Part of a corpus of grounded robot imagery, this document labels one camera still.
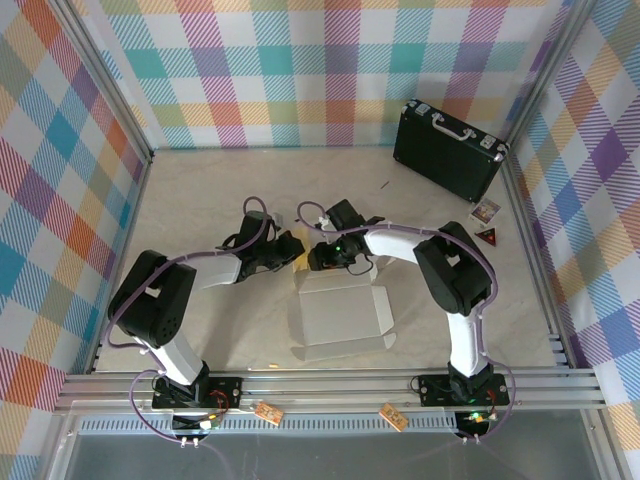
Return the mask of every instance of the small item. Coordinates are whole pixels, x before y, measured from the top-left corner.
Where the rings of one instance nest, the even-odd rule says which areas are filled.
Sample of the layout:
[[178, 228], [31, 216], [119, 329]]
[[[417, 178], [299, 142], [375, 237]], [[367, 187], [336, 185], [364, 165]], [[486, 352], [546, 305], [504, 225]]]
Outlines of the small item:
[[391, 424], [398, 432], [403, 431], [409, 425], [407, 417], [402, 415], [393, 405], [385, 403], [380, 409], [380, 415]]
[[422, 116], [425, 113], [427, 113], [430, 108], [431, 107], [429, 105], [427, 105], [426, 103], [421, 103], [420, 105], [418, 105], [418, 108], [416, 108], [416, 113], [418, 115]]
[[502, 207], [488, 198], [483, 198], [471, 211], [471, 216], [487, 225]]
[[272, 407], [271, 405], [267, 405], [266, 403], [261, 403], [260, 405], [258, 405], [253, 413], [255, 413], [256, 416], [260, 417], [261, 419], [275, 425], [276, 427], [280, 425], [282, 417], [284, 417], [284, 412], [282, 410], [278, 410], [276, 407]]
[[487, 242], [489, 245], [495, 247], [496, 246], [496, 229], [490, 228], [489, 230], [484, 230], [482, 232], [476, 233], [476, 236]]
[[491, 135], [486, 135], [480, 142], [480, 146], [489, 150], [496, 143], [496, 138]]

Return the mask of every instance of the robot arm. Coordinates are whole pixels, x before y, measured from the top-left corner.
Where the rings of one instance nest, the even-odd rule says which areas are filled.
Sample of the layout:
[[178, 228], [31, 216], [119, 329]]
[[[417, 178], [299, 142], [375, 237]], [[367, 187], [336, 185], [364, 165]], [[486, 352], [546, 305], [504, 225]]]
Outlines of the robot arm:
[[[449, 226], [453, 229], [462, 228], [459, 224], [447, 225]], [[463, 298], [456, 295], [456, 290], [447, 288], [450, 286], [445, 281], [438, 281], [446, 276], [443, 270], [455, 275], [455, 268], [449, 265], [437, 246], [434, 248], [431, 239], [425, 240], [424, 236], [417, 234], [374, 230], [365, 234], [364, 241], [371, 255], [395, 257], [420, 266], [434, 299], [447, 314], [451, 336], [451, 368], [467, 378], [480, 373], [487, 366], [487, 361], [479, 352], [480, 339], [473, 309], [464, 304]], [[446, 265], [438, 265], [439, 259], [445, 260]], [[478, 293], [484, 297], [490, 291], [486, 292], [483, 288]]]
[[[304, 253], [302, 242], [289, 231], [278, 236], [275, 222], [267, 216], [268, 228], [257, 241], [235, 254], [224, 254], [225, 248], [244, 245], [254, 238], [264, 215], [248, 212], [240, 232], [225, 240], [221, 255], [198, 257], [171, 265], [118, 320], [121, 330], [133, 337], [143, 351], [151, 352], [160, 361], [167, 377], [162, 383], [168, 389], [178, 391], [187, 405], [201, 404], [210, 391], [207, 364], [195, 354], [179, 331], [191, 293], [216, 285], [242, 282], [256, 273], [259, 267], [278, 271]], [[272, 228], [276, 235], [269, 240]], [[109, 317], [165, 262], [167, 257], [158, 252], [142, 252], [109, 304]]]
[[[374, 217], [365, 222], [347, 200], [329, 209], [327, 215], [336, 230], [382, 220]], [[440, 231], [482, 256], [459, 223], [449, 222]], [[376, 229], [342, 235], [331, 244], [319, 243], [309, 254], [309, 264], [312, 270], [343, 268], [355, 263], [359, 254], [399, 258], [420, 267], [431, 295], [446, 312], [449, 323], [449, 386], [462, 402], [483, 394], [493, 367], [481, 355], [481, 333], [474, 310], [490, 296], [491, 279], [478, 261], [465, 249], [441, 237]]]

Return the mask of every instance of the small wooden piece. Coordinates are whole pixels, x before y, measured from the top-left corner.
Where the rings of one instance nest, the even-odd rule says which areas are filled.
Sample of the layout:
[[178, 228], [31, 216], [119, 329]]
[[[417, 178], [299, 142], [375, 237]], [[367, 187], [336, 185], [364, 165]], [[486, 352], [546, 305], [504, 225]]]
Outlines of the small wooden piece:
[[266, 420], [269, 423], [272, 423], [276, 427], [280, 425], [282, 421], [282, 417], [284, 416], [284, 412], [282, 410], [278, 410], [276, 407], [272, 407], [271, 405], [267, 405], [266, 403], [261, 403], [256, 408], [255, 412], [256, 416], [260, 417], [263, 420]]
[[382, 418], [389, 422], [391, 426], [399, 432], [403, 431], [407, 428], [407, 425], [409, 425], [407, 417], [402, 415], [395, 407], [388, 403], [385, 403], [380, 409], [380, 415], [382, 415]]

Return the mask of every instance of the aluminum rail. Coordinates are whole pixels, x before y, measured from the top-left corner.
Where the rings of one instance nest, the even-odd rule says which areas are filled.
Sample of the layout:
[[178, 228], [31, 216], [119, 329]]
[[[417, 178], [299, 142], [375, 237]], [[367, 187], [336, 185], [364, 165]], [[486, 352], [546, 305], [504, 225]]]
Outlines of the aluminum rail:
[[[420, 406], [418, 395], [409, 386], [411, 379], [421, 374], [446, 373], [444, 369], [364, 369], [241, 371], [213, 375], [244, 379], [240, 412], [251, 411], [260, 402], [275, 405], [287, 413], [368, 413], [377, 412], [386, 402], [401, 406], [406, 412], [472, 410], [471, 406]], [[517, 368], [514, 375], [516, 409], [605, 407], [598, 381], [590, 369]], [[71, 375], [62, 388], [56, 412], [78, 408], [93, 412], [106, 412], [111, 408], [119, 410], [127, 405], [133, 377], [133, 373]], [[153, 393], [151, 379], [142, 380], [136, 386], [134, 398], [143, 411], [151, 411]]]

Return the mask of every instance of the plaid wall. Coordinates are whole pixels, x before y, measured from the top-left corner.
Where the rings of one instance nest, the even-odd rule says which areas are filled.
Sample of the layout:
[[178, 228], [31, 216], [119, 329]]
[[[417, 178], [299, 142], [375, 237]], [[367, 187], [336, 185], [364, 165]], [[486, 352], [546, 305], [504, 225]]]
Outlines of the plaid wall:
[[83, 366], [142, 161], [46, 0], [0, 0], [0, 479]]
[[597, 4], [517, 148], [562, 320], [640, 478], [640, 0]]
[[148, 137], [172, 148], [392, 144], [414, 96], [497, 134], [562, 3], [76, 0]]

